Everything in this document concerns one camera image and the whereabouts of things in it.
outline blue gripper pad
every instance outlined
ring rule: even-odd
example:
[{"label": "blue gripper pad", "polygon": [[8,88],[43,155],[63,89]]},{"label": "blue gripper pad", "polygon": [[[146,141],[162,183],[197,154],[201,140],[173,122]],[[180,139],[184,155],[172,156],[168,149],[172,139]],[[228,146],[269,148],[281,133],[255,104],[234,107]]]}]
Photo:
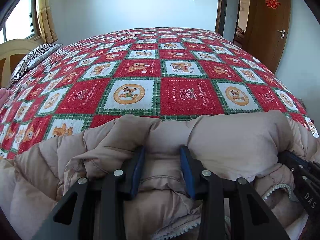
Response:
[{"label": "blue gripper pad", "polygon": [[183,147],[180,147],[180,162],[181,162],[181,169],[183,173],[183,178],[186,183],[187,193],[189,196],[194,199],[196,197],[195,192],[195,181],[190,169],[190,165],[186,156],[186,152]]},{"label": "blue gripper pad", "polygon": [[140,178],[141,178],[141,174],[144,166],[145,155],[146,155],[145,148],[141,147],[139,158],[132,175],[132,187],[130,191],[130,195],[132,198],[134,198],[138,193]]}]

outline white wall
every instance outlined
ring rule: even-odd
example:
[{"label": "white wall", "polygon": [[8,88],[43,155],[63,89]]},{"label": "white wall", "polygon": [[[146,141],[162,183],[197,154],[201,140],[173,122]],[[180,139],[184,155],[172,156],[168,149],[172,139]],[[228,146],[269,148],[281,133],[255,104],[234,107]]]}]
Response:
[{"label": "white wall", "polygon": [[226,20],[224,24],[223,37],[233,42],[237,26],[239,0],[227,0]]},{"label": "white wall", "polygon": [[276,76],[320,129],[320,25],[303,0],[291,0],[290,26]]},{"label": "white wall", "polygon": [[214,30],[218,0],[50,0],[60,43],[116,30],[190,27]]},{"label": "white wall", "polygon": [[250,7],[250,0],[241,0],[238,26],[244,31],[247,29],[249,7]]}]

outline open door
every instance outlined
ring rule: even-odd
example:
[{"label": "open door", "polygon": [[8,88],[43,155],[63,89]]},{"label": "open door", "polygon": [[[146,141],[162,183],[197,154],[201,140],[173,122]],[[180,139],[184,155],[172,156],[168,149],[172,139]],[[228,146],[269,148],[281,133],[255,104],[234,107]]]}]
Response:
[{"label": "open door", "polygon": [[290,0],[250,0],[242,49],[273,73],[284,50],[290,21]]}]

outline door handle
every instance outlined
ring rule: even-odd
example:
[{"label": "door handle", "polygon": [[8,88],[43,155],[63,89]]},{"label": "door handle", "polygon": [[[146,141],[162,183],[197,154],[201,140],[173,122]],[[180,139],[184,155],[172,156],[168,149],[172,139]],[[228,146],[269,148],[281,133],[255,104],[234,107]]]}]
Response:
[{"label": "door handle", "polygon": [[280,30],[277,30],[277,32],[280,32],[280,33],[281,33],[281,39],[283,39],[283,38],[284,38],[284,33],[285,33],[285,30],[282,30],[282,31],[280,31]]}]

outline wooden headboard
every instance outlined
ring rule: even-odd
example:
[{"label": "wooden headboard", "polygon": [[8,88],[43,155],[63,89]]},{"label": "wooden headboard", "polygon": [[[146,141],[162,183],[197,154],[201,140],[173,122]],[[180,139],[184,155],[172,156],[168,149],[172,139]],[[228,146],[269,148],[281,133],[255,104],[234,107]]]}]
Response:
[{"label": "wooden headboard", "polygon": [[39,45],[28,39],[16,39],[0,44],[1,87],[6,87],[9,84],[10,76],[20,60]]}]

